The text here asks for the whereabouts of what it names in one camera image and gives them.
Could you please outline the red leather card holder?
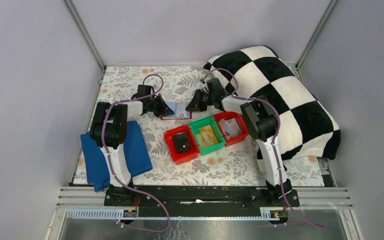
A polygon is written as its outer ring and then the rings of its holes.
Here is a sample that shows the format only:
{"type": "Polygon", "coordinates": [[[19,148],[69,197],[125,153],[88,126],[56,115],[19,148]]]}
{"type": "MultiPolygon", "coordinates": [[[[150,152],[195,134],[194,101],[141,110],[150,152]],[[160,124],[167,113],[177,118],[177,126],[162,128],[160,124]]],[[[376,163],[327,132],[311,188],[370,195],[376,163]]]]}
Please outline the red leather card holder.
{"type": "Polygon", "coordinates": [[[166,104],[173,114],[162,116],[162,120],[190,120],[192,118],[192,113],[186,111],[187,102],[167,102],[166,104]]]}

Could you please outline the white card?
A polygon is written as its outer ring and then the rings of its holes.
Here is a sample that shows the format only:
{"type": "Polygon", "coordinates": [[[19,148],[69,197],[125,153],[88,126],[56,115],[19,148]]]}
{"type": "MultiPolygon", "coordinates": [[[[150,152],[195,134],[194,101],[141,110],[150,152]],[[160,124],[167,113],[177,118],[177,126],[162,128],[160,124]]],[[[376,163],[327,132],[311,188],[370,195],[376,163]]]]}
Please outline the white card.
{"type": "Polygon", "coordinates": [[[178,102],[175,105],[175,118],[176,119],[188,119],[191,115],[190,112],[186,110],[188,106],[187,102],[178,102]]]}

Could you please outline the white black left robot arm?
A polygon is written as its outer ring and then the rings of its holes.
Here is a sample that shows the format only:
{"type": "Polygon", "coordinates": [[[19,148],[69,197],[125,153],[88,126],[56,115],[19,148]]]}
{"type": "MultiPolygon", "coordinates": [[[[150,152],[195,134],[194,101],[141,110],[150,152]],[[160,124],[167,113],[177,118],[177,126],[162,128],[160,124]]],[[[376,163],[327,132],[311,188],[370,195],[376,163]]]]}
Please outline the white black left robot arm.
{"type": "Polygon", "coordinates": [[[135,200],[134,190],[127,187],[132,179],[124,151],[128,120],[147,113],[153,113],[157,118],[173,115],[174,112],[159,93],[161,90],[162,87],[154,90],[150,85],[139,84],[137,93],[131,99],[114,103],[100,101],[95,108],[89,135],[104,154],[110,175],[109,184],[119,187],[115,197],[124,206],[135,200]]]}

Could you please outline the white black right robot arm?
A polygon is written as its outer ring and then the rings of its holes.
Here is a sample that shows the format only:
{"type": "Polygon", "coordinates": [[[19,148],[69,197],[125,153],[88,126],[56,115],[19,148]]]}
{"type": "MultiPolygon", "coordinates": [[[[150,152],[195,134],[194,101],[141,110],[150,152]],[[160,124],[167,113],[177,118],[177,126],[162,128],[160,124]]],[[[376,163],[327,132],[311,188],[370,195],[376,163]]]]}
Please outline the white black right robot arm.
{"type": "Polygon", "coordinates": [[[264,95],[246,98],[228,94],[217,78],[207,81],[207,87],[194,91],[186,110],[204,112],[209,106],[242,116],[248,134],[261,152],[258,164],[266,170],[267,201],[273,206],[281,205],[293,189],[280,154],[278,134],[281,120],[275,107],[264,95]]]}

